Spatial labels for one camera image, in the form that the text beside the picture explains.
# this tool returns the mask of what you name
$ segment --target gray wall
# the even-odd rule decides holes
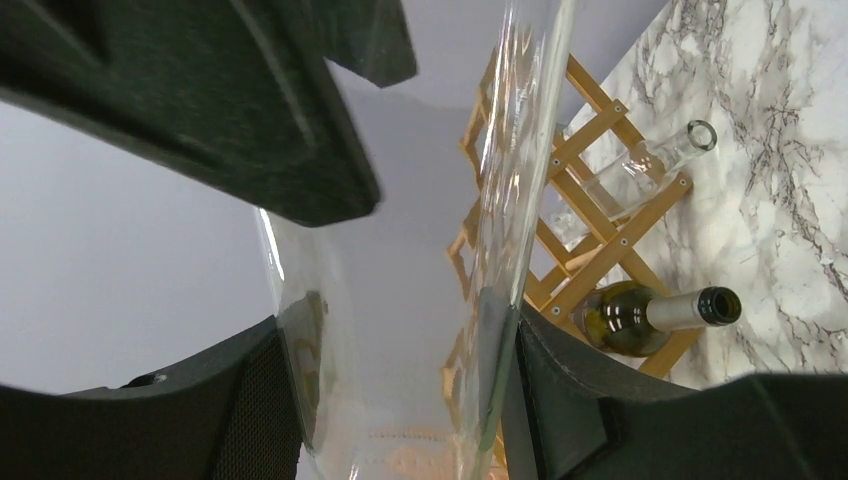
[[[0,103],[0,382],[117,387],[271,313],[254,209]]]
[[[526,1],[527,5],[555,0]],[[601,80],[633,45],[668,0],[577,0],[572,54]],[[509,0],[518,4],[518,0]],[[438,107],[470,108],[492,48],[497,43],[506,1],[404,0],[420,73],[389,91]],[[376,87],[334,69],[350,89],[377,93]],[[570,120],[583,105],[563,98],[560,118]]]

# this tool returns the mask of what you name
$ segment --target marble countertop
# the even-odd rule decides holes
[[[636,246],[672,290],[724,285],[737,325],[710,329],[669,379],[848,371],[848,11],[836,0],[673,0],[603,87],[646,138],[701,118],[717,148],[693,191]],[[584,107],[569,125],[593,113]],[[593,169],[624,147],[584,154]],[[555,222],[550,221],[556,230]],[[617,279],[621,272],[613,272]]]

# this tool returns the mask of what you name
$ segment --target wooden wine rack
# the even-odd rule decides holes
[[[482,179],[480,155],[475,143],[491,114],[489,110],[492,101],[488,90],[494,76],[494,66],[493,52],[477,90],[477,101],[468,128],[459,141],[459,148],[468,157],[474,171],[478,189],[482,187]],[[556,266],[542,278],[528,272],[524,297],[553,324],[585,341],[576,326],[568,320],[568,312],[594,289],[615,265],[621,265],[632,279],[664,295],[671,294],[633,250],[633,246],[692,187],[692,181],[681,173],[668,188],[662,190],[631,217],[615,224],[610,222],[575,180],[577,178],[585,182],[593,177],[593,172],[580,155],[607,131],[612,131],[628,149],[644,138],[625,116],[627,108],[618,100],[610,99],[573,56],[569,56],[565,74],[571,85],[592,106],[595,116],[568,139],[560,135],[554,137],[548,182],[571,205],[589,227],[591,234],[569,251],[544,220],[539,218],[536,224],[536,239],[553,258]],[[661,166],[656,166],[649,170],[648,174],[659,180],[665,171]],[[459,234],[447,249],[447,256],[456,269],[466,299],[470,293],[471,280],[465,271],[460,250],[467,245],[472,254],[475,251],[480,213],[478,197],[463,221]],[[698,339],[700,333],[701,330],[675,332],[662,349],[645,359],[639,370],[655,377],[665,377],[683,353]]]

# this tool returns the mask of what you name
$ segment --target transparent plastic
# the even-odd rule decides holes
[[[574,3],[507,1],[488,109],[499,114],[473,176],[460,129],[416,147],[430,134],[349,104],[381,183],[378,210],[317,229],[260,212],[307,462],[323,478],[506,478],[492,448]],[[426,162],[412,162],[420,150]],[[444,252],[478,195],[466,300]]]

